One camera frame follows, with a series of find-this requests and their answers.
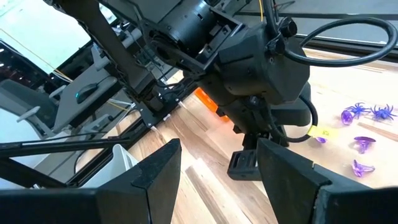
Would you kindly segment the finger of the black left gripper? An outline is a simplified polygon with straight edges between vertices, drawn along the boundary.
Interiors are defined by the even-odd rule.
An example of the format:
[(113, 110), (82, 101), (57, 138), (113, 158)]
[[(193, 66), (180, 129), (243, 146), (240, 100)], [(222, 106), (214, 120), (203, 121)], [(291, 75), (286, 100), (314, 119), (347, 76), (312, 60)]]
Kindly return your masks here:
[(233, 180), (260, 181), (257, 164), (257, 139), (255, 134), (245, 134), (243, 150), (232, 153), (227, 174)]

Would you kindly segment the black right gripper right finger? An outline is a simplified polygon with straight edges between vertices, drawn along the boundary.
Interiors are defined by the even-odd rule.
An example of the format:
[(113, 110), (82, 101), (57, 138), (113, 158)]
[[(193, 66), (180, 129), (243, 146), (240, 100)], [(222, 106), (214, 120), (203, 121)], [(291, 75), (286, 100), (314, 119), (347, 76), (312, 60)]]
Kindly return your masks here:
[(397, 223), (395, 187), (372, 189), (264, 138), (257, 160), (279, 223)]

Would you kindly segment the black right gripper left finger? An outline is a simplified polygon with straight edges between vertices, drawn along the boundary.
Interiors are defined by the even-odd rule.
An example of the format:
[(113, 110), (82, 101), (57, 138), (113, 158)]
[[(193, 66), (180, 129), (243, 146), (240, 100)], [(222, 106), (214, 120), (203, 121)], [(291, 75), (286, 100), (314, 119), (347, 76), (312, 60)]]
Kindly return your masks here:
[(105, 167), (80, 188), (1, 191), (1, 223), (170, 223), (182, 147), (171, 139), (140, 162), (113, 147), (119, 168)]

